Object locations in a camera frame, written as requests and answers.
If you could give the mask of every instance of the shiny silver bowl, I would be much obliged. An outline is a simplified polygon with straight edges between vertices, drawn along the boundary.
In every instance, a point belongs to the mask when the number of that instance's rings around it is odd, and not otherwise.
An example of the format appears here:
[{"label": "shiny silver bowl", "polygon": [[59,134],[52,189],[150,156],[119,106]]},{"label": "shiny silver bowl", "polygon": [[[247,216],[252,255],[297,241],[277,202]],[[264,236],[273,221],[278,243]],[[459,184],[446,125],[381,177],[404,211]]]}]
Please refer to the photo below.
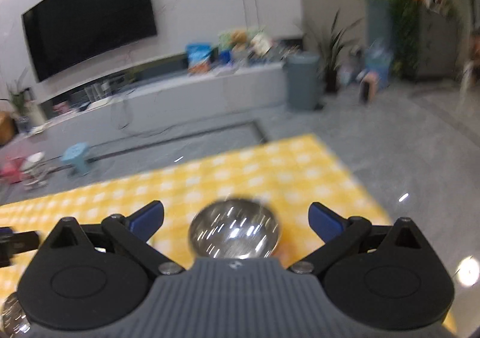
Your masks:
[{"label": "shiny silver bowl", "polygon": [[264,205],[230,199],[202,209],[191,222],[188,238],[201,257],[268,257],[277,246],[280,227]]}]

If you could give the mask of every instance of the gray tile floor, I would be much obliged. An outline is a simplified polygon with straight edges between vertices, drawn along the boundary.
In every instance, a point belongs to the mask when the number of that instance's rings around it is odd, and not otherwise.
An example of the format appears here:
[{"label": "gray tile floor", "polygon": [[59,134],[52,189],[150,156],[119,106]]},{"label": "gray tile floor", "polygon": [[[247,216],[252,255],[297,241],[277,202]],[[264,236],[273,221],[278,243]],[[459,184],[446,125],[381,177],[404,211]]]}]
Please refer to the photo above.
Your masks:
[{"label": "gray tile floor", "polygon": [[[480,93],[473,91],[465,99],[451,85],[397,83],[366,106],[359,104],[354,86],[325,101],[325,109],[318,112],[259,109],[172,127],[148,138],[126,137],[93,148],[92,155],[252,120],[269,140],[314,133],[392,218],[415,220],[452,275],[464,257],[480,259]],[[465,111],[458,111],[459,101],[467,104]],[[181,156],[183,162],[259,142],[250,125],[174,140],[94,162],[83,178],[66,169],[54,173],[44,189],[25,193],[15,186],[4,202],[162,168]],[[399,202],[405,193],[408,198]],[[480,325],[479,288],[456,287],[453,311],[461,337]]]}]

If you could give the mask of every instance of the gray trash bin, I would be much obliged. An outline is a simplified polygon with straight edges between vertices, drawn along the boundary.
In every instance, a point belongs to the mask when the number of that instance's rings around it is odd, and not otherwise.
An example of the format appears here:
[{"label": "gray trash bin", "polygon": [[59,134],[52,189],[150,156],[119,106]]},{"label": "gray trash bin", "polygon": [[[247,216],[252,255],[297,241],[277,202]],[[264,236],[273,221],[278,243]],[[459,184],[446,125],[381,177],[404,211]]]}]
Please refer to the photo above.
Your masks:
[{"label": "gray trash bin", "polygon": [[289,55],[285,62],[289,107],[314,110],[323,94],[320,57],[310,52]]}]

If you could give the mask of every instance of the blue stool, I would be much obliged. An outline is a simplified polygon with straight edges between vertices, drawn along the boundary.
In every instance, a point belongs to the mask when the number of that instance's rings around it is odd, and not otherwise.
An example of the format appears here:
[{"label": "blue stool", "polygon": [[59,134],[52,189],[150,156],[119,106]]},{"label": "blue stool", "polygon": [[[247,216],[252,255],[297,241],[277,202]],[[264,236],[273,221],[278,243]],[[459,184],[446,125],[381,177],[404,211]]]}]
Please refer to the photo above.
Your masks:
[{"label": "blue stool", "polygon": [[61,161],[66,165],[73,165],[75,170],[84,176],[90,170],[85,162],[85,153],[88,149],[89,146],[87,143],[77,143],[76,145],[70,146],[63,153]]}]

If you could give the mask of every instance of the television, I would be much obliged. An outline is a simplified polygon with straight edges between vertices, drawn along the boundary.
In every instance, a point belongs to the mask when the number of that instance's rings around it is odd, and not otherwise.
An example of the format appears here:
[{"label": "television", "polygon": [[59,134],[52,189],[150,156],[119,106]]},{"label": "television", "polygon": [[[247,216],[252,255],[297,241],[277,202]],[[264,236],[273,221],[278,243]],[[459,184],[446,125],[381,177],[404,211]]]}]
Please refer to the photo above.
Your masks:
[{"label": "television", "polygon": [[157,34],[151,0],[43,0],[22,20],[39,81]]}]

